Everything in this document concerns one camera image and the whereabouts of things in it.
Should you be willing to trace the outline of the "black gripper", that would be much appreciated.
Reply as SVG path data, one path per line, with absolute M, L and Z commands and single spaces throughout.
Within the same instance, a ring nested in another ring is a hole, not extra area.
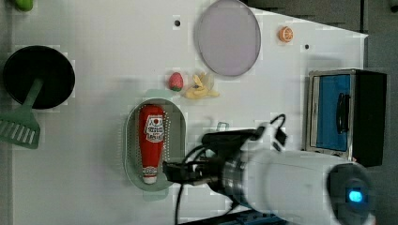
M 166 179 L 181 185 L 198 186 L 218 184 L 223 169 L 223 161 L 217 157 L 199 157 L 198 160 L 189 162 L 162 163 L 162 172 Z

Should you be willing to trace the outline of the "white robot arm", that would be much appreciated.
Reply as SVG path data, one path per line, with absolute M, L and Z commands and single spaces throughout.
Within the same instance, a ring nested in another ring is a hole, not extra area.
M 268 125 L 207 133 L 180 162 L 162 163 L 166 179 L 206 184 L 234 205 L 298 225 L 375 225 L 375 190 L 366 169 L 342 157 L 282 151 L 260 141 Z

